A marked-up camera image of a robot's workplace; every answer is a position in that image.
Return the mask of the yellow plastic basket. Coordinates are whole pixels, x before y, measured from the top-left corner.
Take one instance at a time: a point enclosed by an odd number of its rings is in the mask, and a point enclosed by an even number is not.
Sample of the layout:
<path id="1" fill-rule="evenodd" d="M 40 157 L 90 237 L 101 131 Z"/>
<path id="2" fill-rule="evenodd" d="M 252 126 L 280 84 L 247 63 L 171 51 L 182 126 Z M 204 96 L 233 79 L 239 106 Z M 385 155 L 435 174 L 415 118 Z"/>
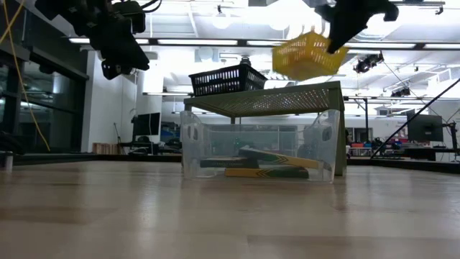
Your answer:
<path id="1" fill-rule="evenodd" d="M 330 54 L 331 41 L 315 32 L 291 39 L 272 49 L 272 70 L 296 81 L 337 74 L 349 52 L 340 47 Z"/>

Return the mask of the clear plastic bin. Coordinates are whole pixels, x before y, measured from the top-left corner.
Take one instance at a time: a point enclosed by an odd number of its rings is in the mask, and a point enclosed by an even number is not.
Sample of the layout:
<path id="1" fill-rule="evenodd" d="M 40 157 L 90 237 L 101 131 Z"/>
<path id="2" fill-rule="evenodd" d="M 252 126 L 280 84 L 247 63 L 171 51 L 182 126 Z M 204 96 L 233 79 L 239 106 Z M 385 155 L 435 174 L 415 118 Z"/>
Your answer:
<path id="1" fill-rule="evenodd" d="M 181 112 L 181 140 L 183 144 L 183 172 L 185 177 L 246 178 L 227 177 L 226 168 L 202 168 L 200 161 L 212 157 L 241 157 L 242 147 L 309 158 L 328 163 L 332 171 L 304 168 L 309 178 L 262 178 L 293 181 L 332 182 L 337 169 L 337 140 L 339 136 L 339 115 L 337 110 L 320 113 L 310 124 L 204 124 L 191 112 Z M 257 160 L 258 168 L 302 168 Z"/>

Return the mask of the black ceiling spotlight cluster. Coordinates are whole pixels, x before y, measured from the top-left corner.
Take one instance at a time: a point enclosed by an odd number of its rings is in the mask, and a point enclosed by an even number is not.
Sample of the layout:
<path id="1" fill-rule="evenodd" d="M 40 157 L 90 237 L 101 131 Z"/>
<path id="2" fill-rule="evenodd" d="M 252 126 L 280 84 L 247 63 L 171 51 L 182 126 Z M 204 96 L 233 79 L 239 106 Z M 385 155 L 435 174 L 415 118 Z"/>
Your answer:
<path id="1" fill-rule="evenodd" d="M 371 54 L 366 56 L 364 59 L 359 59 L 358 63 L 354 66 L 353 70 L 356 73 L 366 73 L 375 67 L 377 64 L 384 61 L 384 56 L 382 53 Z"/>

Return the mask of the long ceiling light strip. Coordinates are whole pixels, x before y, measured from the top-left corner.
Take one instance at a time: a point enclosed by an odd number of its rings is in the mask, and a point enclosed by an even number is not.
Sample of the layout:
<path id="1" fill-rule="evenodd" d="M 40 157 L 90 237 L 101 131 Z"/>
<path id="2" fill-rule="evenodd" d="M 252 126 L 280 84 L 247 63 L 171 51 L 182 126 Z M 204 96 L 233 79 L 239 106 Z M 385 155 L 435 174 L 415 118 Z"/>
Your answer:
<path id="1" fill-rule="evenodd" d="M 243 39 L 198 39 L 198 38 L 137 38 L 145 46 L 212 46 L 212 47 L 276 47 L 290 40 L 243 40 Z M 414 50 L 414 51 L 460 51 L 460 43 L 449 42 L 348 42 L 350 50 Z"/>

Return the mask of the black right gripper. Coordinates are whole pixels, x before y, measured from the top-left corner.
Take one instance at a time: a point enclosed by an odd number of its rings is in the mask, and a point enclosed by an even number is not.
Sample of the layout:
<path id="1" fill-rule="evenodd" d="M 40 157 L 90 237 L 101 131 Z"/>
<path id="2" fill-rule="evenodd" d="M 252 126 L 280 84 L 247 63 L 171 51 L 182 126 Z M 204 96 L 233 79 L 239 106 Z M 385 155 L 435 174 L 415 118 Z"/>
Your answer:
<path id="1" fill-rule="evenodd" d="M 365 29 L 374 15 L 383 14 L 384 22 L 394 22 L 399 16 L 398 7 L 389 0 L 336 0 L 334 6 L 321 4 L 314 11 L 331 24 L 329 54 Z"/>

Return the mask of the green perforated metal shelf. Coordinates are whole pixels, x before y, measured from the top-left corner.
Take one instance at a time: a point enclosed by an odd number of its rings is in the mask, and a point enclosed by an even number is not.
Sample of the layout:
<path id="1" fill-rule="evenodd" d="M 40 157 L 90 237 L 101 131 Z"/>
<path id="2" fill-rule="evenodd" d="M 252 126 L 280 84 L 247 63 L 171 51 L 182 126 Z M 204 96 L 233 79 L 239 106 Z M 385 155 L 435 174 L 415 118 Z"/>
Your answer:
<path id="1" fill-rule="evenodd" d="M 193 107 L 228 117 L 231 123 L 242 117 L 268 117 L 288 114 L 312 114 L 328 109 L 340 111 L 338 154 L 335 157 L 338 168 L 335 176 L 346 174 L 346 144 L 344 123 L 344 97 L 338 81 L 271 88 L 256 91 L 235 92 L 187 98 L 184 110 Z"/>

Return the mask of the small silver cylinder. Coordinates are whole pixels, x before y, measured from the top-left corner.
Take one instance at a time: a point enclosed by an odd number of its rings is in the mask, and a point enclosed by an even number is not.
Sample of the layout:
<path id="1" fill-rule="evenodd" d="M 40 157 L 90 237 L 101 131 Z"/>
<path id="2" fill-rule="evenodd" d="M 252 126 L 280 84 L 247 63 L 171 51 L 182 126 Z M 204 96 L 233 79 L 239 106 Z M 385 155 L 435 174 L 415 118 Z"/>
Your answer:
<path id="1" fill-rule="evenodd" d="M 5 152 L 4 153 L 4 158 L 3 158 L 3 163 L 2 163 L 2 168 L 5 171 L 10 172 L 13 167 L 13 162 L 14 162 L 14 154 L 13 152 Z"/>

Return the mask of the Crayola crayon box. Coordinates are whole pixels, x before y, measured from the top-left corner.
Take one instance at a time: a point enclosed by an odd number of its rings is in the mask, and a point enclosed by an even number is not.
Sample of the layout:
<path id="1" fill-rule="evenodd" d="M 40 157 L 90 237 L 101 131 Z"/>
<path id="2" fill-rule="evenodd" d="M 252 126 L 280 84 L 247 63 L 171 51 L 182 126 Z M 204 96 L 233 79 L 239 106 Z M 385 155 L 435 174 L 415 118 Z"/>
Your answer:
<path id="1" fill-rule="evenodd" d="M 227 168 L 227 177 L 247 178 L 309 178 L 309 172 L 304 168 Z"/>
<path id="2" fill-rule="evenodd" d="M 256 159 L 242 157 L 212 157 L 200 161 L 202 168 L 258 168 Z"/>
<path id="3" fill-rule="evenodd" d="M 317 170 L 332 171 L 332 167 L 323 161 L 312 160 L 309 158 L 298 158 L 288 155 L 281 155 L 277 153 L 270 153 L 267 151 L 257 150 L 250 147 L 242 147 L 238 151 L 238 155 L 245 158 L 252 158 L 257 160 L 263 160 L 265 162 L 271 162 L 283 165 L 294 165 L 302 168 L 312 168 Z"/>

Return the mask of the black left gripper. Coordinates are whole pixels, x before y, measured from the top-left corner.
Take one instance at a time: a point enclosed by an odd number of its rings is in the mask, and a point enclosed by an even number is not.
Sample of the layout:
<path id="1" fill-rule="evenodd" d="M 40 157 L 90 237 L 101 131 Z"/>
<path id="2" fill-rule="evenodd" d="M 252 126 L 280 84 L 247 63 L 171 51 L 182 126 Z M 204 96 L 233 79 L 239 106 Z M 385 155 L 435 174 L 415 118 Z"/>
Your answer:
<path id="1" fill-rule="evenodd" d="M 132 21 L 115 11 L 111 0 L 76 0 L 73 8 L 72 13 L 79 16 L 74 31 L 87 37 L 90 46 L 100 52 L 106 79 L 150 68 L 132 32 Z"/>

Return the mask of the wooden slatted crate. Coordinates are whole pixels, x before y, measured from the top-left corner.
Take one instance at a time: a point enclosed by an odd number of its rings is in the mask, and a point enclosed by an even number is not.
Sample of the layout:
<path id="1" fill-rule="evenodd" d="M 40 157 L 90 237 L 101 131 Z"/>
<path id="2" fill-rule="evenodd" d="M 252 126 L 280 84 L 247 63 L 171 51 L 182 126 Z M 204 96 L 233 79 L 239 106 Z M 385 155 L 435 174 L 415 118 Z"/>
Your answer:
<path id="1" fill-rule="evenodd" d="M 94 142 L 92 152 L 98 155 L 120 155 L 121 148 L 118 144 Z"/>

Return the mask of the black mesh basket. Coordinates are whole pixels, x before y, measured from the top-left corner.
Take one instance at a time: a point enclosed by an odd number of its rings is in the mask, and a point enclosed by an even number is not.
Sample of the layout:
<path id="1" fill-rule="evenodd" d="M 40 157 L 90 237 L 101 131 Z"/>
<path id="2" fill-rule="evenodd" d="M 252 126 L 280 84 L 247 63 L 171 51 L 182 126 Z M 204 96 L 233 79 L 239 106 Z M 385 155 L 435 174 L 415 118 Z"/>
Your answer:
<path id="1" fill-rule="evenodd" d="M 196 97 L 262 90 L 267 81 L 264 75 L 247 64 L 195 73 L 189 78 Z"/>

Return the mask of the black computer monitor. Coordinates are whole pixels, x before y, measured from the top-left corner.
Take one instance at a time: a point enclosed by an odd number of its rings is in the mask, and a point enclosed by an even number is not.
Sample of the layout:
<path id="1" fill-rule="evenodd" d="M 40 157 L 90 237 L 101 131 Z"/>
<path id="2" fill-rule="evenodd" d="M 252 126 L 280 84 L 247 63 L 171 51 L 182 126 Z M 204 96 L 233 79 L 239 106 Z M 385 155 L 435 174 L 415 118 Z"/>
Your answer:
<path id="1" fill-rule="evenodd" d="M 161 113 L 138 114 L 132 118 L 134 136 L 159 135 Z"/>
<path id="2" fill-rule="evenodd" d="M 443 142 L 443 120 L 440 116 L 419 114 L 407 126 L 409 141 Z"/>

